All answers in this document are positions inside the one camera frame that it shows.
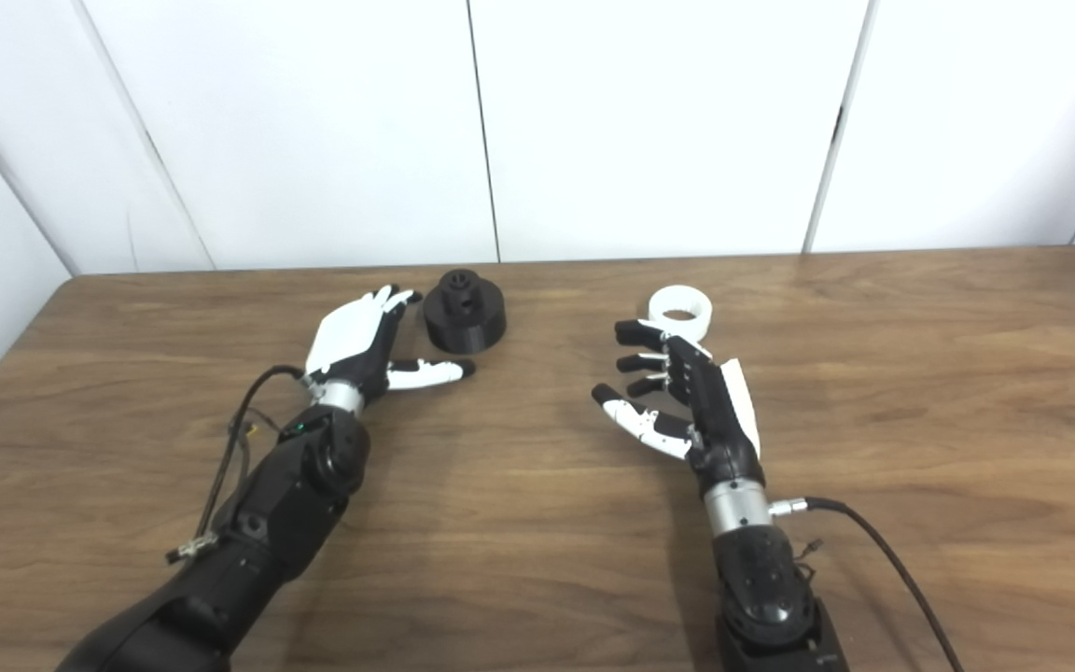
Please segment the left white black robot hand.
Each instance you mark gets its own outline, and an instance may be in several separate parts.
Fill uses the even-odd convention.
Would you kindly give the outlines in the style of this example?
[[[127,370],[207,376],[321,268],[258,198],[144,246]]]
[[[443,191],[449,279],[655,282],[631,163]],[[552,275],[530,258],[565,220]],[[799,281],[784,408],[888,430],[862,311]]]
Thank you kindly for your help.
[[[472,377],[470,360],[395,360],[399,327],[422,294],[385,285],[325,315],[314,337],[302,381],[319,408],[358,415],[389,391],[447,385]]]

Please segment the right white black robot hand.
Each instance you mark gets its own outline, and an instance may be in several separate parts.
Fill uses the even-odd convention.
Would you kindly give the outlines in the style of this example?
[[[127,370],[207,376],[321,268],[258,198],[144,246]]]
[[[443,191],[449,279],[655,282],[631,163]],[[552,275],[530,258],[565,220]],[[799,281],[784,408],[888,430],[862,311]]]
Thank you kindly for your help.
[[[690,464],[699,492],[734,481],[765,485],[752,435],[739,420],[735,398],[712,354],[653,321],[615,324],[621,345],[640,347],[618,371],[647,371],[620,394],[598,384],[592,397],[611,421],[653,451]]]

